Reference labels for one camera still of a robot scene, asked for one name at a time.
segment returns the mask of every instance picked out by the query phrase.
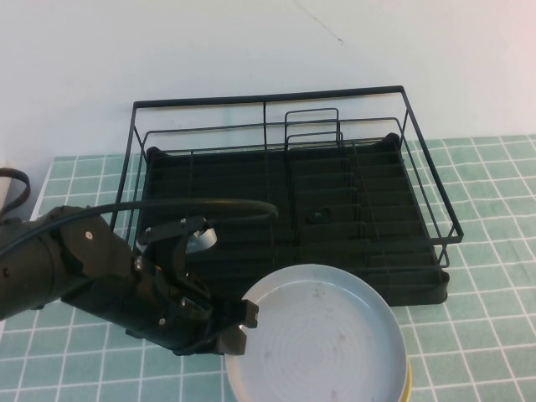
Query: black wire dish rack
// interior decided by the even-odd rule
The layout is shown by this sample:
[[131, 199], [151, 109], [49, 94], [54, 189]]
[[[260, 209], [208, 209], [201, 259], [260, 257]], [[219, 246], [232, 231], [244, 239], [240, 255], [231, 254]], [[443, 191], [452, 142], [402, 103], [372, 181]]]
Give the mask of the black wire dish rack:
[[[441, 303], [446, 247], [463, 237], [402, 86], [135, 102], [116, 201], [159, 198], [278, 207], [276, 222], [223, 225], [214, 247], [187, 255], [189, 271], [234, 299], [272, 271], [316, 263], [391, 306]], [[135, 244], [194, 214], [229, 217], [163, 208], [114, 214], [111, 227]], [[158, 242], [154, 262], [171, 264], [176, 243]]]

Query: white wall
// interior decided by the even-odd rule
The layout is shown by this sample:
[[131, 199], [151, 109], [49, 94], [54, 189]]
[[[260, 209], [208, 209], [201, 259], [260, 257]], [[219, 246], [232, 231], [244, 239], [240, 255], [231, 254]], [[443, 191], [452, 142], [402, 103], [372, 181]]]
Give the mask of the white wall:
[[0, 0], [0, 152], [121, 152], [131, 103], [404, 85], [427, 137], [535, 133], [524, 0]]

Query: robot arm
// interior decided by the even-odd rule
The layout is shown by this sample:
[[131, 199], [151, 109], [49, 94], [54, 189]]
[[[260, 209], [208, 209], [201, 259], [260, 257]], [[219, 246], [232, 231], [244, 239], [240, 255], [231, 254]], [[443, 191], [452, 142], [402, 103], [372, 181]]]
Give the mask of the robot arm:
[[[58, 207], [33, 222], [1, 223], [0, 250], [32, 229], [81, 210]], [[191, 236], [213, 230], [202, 218], [188, 221], [178, 229], [171, 225], [178, 237], [172, 270], [163, 271], [144, 255], [133, 256], [129, 244], [100, 216], [43, 232], [8, 253], [0, 251], [0, 320], [61, 299], [177, 355], [243, 354], [240, 326], [256, 327], [258, 307], [211, 297], [184, 270]], [[153, 237], [162, 236], [162, 228], [152, 229]], [[150, 235], [142, 237], [151, 241]]]

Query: green grid mat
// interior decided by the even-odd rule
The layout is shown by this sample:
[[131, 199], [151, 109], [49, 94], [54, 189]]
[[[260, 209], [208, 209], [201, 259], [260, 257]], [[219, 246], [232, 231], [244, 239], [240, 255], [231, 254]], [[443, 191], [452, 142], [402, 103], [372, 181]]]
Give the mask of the green grid mat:
[[[446, 303], [393, 308], [412, 366], [412, 402], [536, 400], [535, 142], [427, 142], [466, 237], [448, 247]], [[445, 235], [451, 223], [424, 155], [415, 142], [410, 149]], [[121, 155], [56, 158], [34, 217], [62, 204], [113, 202], [122, 163]], [[135, 167], [125, 199], [132, 198]], [[417, 184], [413, 173], [410, 180]], [[59, 302], [8, 319], [0, 337], [0, 402], [235, 401], [222, 358], [176, 357]]]

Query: white plate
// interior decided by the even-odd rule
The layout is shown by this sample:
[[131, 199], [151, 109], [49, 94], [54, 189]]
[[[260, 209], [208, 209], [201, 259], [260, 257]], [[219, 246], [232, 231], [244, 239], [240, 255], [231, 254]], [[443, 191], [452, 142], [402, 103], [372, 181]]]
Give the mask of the white plate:
[[259, 326], [243, 356], [225, 356], [239, 402], [396, 402], [407, 375], [404, 339], [384, 299], [345, 271], [295, 265], [245, 294]]

